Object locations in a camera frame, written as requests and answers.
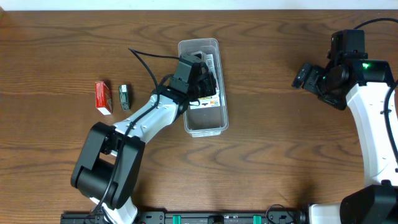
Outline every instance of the red box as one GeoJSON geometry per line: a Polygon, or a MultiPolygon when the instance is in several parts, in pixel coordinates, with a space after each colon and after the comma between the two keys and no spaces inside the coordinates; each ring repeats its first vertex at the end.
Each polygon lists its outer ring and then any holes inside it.
{"type": "Polygon", "coordinates": [[[104,82],[95,83],[95,106],[103,115],[112,114],[112,93],[104,82]]]}

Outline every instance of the green strip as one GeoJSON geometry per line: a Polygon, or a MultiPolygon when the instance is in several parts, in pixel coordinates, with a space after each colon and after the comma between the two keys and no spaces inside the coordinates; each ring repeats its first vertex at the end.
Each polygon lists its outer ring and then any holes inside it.
{"type": "Polygon", "coordinates": [[[174,215],[173,216],[173,224],[181,224],[181,216],[174,215]]]}
{"type": "Polygon", "coordinates": [[[261,224],[261,216],[253,215],[253,224],[261,224]]]}

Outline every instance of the wooden table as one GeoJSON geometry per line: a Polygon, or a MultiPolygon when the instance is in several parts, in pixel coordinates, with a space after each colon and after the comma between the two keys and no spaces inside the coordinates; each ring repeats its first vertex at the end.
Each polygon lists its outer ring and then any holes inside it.
{"type": "MultiPolygon", "coordinates": [[[[332,33],[396,11],[6,12],[0,25],[0,221],[57,223],[93,204],[70,186],[89,129],[140,108],[154,88],[128,47],[177,55],[181,40],[220,43],[229,129],[192,138],[183,119],[147,145],[133,201],[169,211],[265,210],[340,202],[363,188],[349,110],[290,87],[304,62],[325,65],[332,33]],[[114,113],[95,108],[110,80],[114,113]],[[132,110],[117,86],[130,83],[132,110]]],[[[398,73],[398,26],[366,26],[371,58],[398,73]]],[[[160,79],[174,60],[144,60],[160,79]]]]}

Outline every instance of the dark green battery pack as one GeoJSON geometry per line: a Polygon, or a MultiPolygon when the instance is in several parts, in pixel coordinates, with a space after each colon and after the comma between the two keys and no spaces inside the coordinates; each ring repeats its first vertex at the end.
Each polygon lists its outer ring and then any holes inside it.
{"type": "Polygon", "coordinates": [[[127,85],[119,86],[119,97],[122,110],[130,110],[129,90],[127,85]]]}

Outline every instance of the green light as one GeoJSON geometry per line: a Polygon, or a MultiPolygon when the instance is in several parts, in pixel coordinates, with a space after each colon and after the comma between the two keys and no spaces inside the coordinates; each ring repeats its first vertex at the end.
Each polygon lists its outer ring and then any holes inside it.
{"type": "Polygon", "coordinates": [[[368,63],[362,63],[362,67],[365,69],[368,69],[371,66],[371,64],[368,63]]]}

